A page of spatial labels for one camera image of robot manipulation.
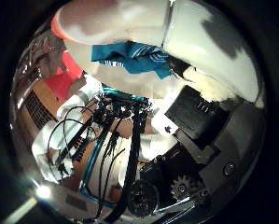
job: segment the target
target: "gear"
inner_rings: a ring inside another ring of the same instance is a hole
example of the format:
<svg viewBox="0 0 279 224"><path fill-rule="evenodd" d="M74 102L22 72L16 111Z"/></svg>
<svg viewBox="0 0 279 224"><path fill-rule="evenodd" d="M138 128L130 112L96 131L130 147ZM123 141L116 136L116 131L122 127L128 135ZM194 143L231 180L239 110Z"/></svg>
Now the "gear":
<svg viewBox="0 0 279 224"><path fill-rule="evenodd" d="M173 197L178 201L189 197L192 193L196 192L201 185L201 181L194 180L189 176L184 175L183 177L179 176L174 180L174 183L171 185L171 193Z"/></svg>

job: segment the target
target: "dark background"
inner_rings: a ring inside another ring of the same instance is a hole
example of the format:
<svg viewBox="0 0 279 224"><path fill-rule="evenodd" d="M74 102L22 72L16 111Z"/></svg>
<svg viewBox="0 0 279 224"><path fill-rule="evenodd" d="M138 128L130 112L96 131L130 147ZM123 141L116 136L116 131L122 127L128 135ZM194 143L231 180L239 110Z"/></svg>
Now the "dark background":
<svg viewBox="0 0 279 224"><path fill-rule="evenodd" d="M65 1L0 1L0 220L28 198L8 129L8 97L16 63L36 27ZM208 223L279 222L279 1L207 1L241 29L264 70L269 120L258 164L241 192ZM37 205L21 223L65 223Z"/></svg>

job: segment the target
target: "fisheye lens view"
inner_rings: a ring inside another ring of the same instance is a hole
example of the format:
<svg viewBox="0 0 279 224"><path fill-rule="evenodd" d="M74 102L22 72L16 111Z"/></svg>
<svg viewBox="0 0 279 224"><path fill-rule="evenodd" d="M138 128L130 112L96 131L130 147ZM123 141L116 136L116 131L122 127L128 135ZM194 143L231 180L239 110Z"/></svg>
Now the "fisheye lens view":
<svg viewBox="0 0 279 224"><path fill-rule="evenodd" d="M262 60L210 1L67 1L20 54L7 125L29 198L2 223L37 204L71 223L202 223L258 162Z"/></svg>

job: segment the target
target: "cable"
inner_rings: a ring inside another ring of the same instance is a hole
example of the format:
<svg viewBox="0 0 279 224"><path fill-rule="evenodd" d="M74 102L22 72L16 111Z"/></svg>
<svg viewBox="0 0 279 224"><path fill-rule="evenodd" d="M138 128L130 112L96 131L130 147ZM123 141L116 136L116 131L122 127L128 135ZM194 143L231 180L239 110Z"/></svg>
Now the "cable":
<svg viewBox="0 0 279 224"><path fill-rule="evenodd" d="M120 123L121 123L121 121L122 121L122 119L120 119L119 120L119 122L116 124L116 126L115 126L115 128L114 128L114 130L113 130L113 132L112 132L112 135L111 135L111 137L110 137L110 139L109 139L109 141L108 141L108 144L107 144L107 146L106 146L106 149L105 149L105 152L104 152L104 155L103 155L103 157L102 157L102 161L101 161L101 166L100 166L100 170L99 170L99 188L98 188L98 200L99 200L99 209L98 209L98 211L100 210L100 207L101 207L101 204L103 204L103 202L102 202L102 200L101 200L101 191L102 191L102 189L101 189L101 187L102 187L102 172L103 172L103 166L104 166L104 162L105 162L105 157L106 157L106 155L107 155L107 153L108 153L108 151L111 151L111 149L109 150L109 148L110 148L110 146L112 147L112 140L113 140L113 134L117 131L117 129L118 129L118 127L119 127L119 125L120 125Z"/></svg>
<svg viewBox="0 0 279 224"><path fill-rule="evenodd" d="M81 123L80 121L75 120L75 119L67 119L67 120L71 120L71 121L74 121L74 122L83 124L83 123ZM57 178L56 178L55 174L53 173L52 168L51 168L51 165L50 165L50 163L49 163L49 143L50 143L50 140L51 140L53 134L55 133L56 129L57 129L63 122L64 122L64 120L62 120L61 122L59 122L59 123L54 127L54 129L52 130L52 132L51 132L51 134L50 134L50 136L49 136L48 146L47 146L47 154L46 154L46 155L47 155L47 158L48 158L49 169L50 169L50 171L51 171L53 177L54 177L56 180L57 180Z"/></svg>
<svg viewBox="0 0 279 224"><path fill-rule="evenodd" d="M63 137L64 137L64 142L65 142L65 148L66 148L67 154L69 155L70 158L71 158L71 155L70 155L70 153L69 153L68 144L67 144L66 135L65 135L65 121L66 121L66 118L67 118L68 114L69 114L72 110L77 109L77 108L82 108L82 109L89 110L89 111L92 113L91 120L93 121L93 111L90 110L88 107L82 106L82 105L74 106L74 107L70 108L70 109L67 111L67 113L65 114L65 116L64 116L64 119L63 119L63 120L64 120L64 123L63 123Z"/></svg>
<svg viewBox="0 0 279 224"><path fill-rule="evenodd" d="M108 172L107 172L107 176L106 176L106 179L105 179L105 187L104 187L104 191L103 191L103 196L102 196L102 202L104 203L105 201L105 192L106 192L106 189L107 189L107 185L108 185L108 180L109 180L109 177L110 177L110 172L111 172L111 168L112 168L112 165L113 165L113 162L115 161L115 159L122 153L124 152L126 149L122 149L115 157L112 158L112 161L110 163L110 166L109 166L109 169L108 169ZM100 205L99 204L99 209L98 209L98 216L99 217L101 215L101 212L102 212L102 207L103 207L103 203Z"/></svg>

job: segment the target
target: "teal cloth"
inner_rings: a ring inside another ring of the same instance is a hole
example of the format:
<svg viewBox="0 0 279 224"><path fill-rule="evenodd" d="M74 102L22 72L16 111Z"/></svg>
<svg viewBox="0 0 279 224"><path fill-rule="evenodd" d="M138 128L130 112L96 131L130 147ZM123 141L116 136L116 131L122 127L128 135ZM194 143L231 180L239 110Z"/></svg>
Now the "teal cloth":
<svg viewBox="0 0 279 224"><path fill-rule="evenodd" d="M92 62L124 67L130 74L155 71L159 78L171 75L167 57L158 47L134 42L95 45L91 50Z"/></svg>

